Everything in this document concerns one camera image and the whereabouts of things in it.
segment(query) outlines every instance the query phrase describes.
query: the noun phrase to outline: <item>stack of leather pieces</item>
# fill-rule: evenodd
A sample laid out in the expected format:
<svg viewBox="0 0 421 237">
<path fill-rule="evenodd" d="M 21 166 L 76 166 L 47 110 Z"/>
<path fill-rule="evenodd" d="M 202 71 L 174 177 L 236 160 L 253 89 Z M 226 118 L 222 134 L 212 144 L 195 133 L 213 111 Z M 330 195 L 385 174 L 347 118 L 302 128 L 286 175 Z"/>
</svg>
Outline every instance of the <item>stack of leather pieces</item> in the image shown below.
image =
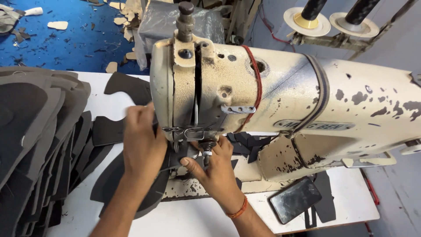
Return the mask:
<svg viewBox="0 0 421 237">
<path fill-rule="evenodd" d="M 90 112 L 83 112 L 91 86 L 77 78 L 74 72 L 0 67 L 2 237 L 45 236 L 60 223 L 91 126 Z"/>
</svg>

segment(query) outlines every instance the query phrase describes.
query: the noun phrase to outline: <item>blue floor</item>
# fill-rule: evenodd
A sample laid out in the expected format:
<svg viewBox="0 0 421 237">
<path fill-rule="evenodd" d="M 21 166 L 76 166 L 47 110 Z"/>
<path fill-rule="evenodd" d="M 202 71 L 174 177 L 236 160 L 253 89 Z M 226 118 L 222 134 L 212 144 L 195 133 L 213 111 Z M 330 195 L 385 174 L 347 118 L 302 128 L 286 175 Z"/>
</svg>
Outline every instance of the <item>blue floor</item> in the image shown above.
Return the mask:
<svg viewBox="0 0 421 237">
<path fill-rule="evenodd" d="M 15 35 L 0 36 L 0 66 L 16 65 L 15 60 L 22 58 L 29 67 L 104 73 L 109 62 L 120 64 L 134 47 L 134 42 L 129 43 L 119 32 L 122 26 L 113 22 L 115 17 L 123 16 L 108 5 L 94 7 L 97 9 L 94 11 L 89 2 L 82 0 L 0 0 L 0 3 L 20 10 L 42 7 L 44 11 L 40 16 L 22 17 L 15 26 L 16 30 L 25 27 L 26 33 L 36 34 L 19 47 L 13 46 Z M 49 29 L 47 23 L 54 21 L 67 21 L 69 26 L 65 31 Z M 148 69 L 140 71 L 136 61 L 129 61 L 117 70 L 149 74 Z"/>
</svg>

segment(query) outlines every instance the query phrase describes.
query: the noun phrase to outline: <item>right hand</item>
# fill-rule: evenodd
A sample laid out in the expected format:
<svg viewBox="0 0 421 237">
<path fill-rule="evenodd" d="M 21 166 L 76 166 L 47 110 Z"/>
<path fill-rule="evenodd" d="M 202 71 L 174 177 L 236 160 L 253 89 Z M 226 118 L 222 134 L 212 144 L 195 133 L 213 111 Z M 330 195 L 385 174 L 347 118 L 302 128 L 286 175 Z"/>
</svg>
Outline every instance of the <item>right hand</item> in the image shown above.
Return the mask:
<svg viewBox="0 0 421 237">
<path fill-rule="evenodd" d="M 198 148 L 197 142 L 192 145 Z M 245 199 L 244 194 L 237 186 L 231 166 L 233 148 L 225 136 L 219 136 L 219 141 L 212 149 L 212 156 L 209 158 L 209 167 L 206 171 L 192 158 L 184 157 L 180 161 L 228 214 L 238 212 Z"/>
</svg>

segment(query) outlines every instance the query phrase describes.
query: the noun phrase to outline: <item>cracked phone screen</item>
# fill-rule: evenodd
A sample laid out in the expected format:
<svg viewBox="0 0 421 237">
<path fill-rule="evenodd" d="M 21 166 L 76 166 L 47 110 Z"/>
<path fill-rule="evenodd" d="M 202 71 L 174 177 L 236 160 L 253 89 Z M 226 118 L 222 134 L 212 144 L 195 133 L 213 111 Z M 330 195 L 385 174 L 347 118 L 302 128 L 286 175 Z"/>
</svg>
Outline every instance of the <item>cracked phone screen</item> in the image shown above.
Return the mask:
<svg viewBox="0 0 421 237">
<path fill-rule="evenodd" d="M 269 198 L 273 211 L 286 224 L 322 199 L 313 181 L 304 177 Z"/>
</svg>

